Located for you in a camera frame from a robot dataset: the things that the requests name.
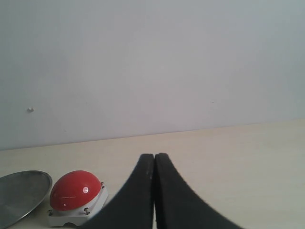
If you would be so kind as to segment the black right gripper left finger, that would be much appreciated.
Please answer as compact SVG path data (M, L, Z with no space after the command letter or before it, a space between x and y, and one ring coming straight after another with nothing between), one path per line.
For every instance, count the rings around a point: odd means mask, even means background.
M111 199L81 229L151 229L153 227L154 156L142 154L131 175Z

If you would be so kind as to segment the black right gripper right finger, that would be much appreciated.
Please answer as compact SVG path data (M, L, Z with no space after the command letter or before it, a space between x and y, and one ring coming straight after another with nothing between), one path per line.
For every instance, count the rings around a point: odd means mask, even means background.
M166 153L155 155L155 209L158 229L240 229L204 202L181 177Z

